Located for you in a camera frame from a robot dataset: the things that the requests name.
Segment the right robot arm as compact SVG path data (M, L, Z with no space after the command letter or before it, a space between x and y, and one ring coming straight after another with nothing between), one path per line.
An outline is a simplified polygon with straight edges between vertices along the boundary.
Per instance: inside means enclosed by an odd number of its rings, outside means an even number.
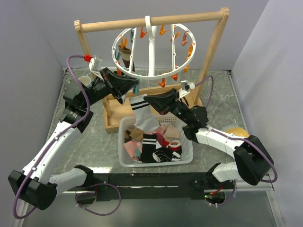
M209 170L207 184L211 188L216 189L225 181L244 180L255 186L259 182L274 183L277 180L274 161L258 137L236 136L211 127L206 108L188 107L181 102L179 92L174 88L162 94L145 96L144 100L160 115L172 113L185 123L183 132L188 140L213 147L234 159L230 163L216 164Z

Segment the cream brown ribbed sock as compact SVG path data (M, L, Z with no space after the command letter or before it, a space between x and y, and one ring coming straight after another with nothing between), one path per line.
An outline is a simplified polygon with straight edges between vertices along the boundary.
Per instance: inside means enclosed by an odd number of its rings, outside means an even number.
M123 60L123 63L125 65L126 68L129 68L130 67L130 56L132 54L131 50L127 47L123 47L121 45L118 46L119 48L119 51L121 52L121 57L122 57L122 60Z

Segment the orange clothes peg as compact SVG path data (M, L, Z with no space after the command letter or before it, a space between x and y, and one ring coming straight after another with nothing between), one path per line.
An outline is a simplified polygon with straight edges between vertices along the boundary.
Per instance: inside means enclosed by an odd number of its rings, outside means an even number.
M158 81L157 84L164 88L166 86L166 80L165 78L162 78L161 81Z
M127 47L128 39L121 37L120 40L121 40L121 44L120 44L121 48L125 49Z
M174 75L172 75L171 76L175 81L178 81L178 74L176 73L176 74L174 74Z

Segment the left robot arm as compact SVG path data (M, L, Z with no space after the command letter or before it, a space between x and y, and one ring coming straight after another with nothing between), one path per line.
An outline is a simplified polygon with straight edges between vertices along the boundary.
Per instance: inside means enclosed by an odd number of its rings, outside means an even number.
M94 80L90 87L75 79L66 83L65 110L53 134L22 171L14 170L8 177L17 199L45 210L60 193L78 186L83 190L93 186L93 171L83 165L56 177L52 173L64 151L87 128L93 116L89 107L110 94L122 104L127 92L139 84L139 80L119 76L108 68L100 74L101 78Z

